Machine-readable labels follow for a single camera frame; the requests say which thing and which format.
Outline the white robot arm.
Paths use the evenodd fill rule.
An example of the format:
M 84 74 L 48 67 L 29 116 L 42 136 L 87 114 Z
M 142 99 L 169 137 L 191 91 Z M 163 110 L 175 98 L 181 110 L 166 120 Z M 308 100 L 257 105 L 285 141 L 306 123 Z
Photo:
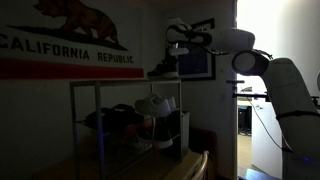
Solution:
M 236 73 L 261 77 L 281 129 L 282 179 L 320 180 L 320 113 L 292 60 L 267 59 L 254 48 L 253 33 L 234 27 L 196 30 L 172 17 L 165 37 L 173 56 L 184 53 L 180 44 L 191 44 L 211 54 L 232 54 Z

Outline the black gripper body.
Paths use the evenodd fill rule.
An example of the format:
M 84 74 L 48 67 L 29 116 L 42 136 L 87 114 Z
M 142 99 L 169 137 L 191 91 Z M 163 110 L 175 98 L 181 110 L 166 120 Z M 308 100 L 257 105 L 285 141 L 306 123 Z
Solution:
M 171 56 L 170 54 L 166 55 L 163 61 L 164 70 L 166 72 L 176 72 L 177 62 L 178 62 L 178 59 L 175 56 Z

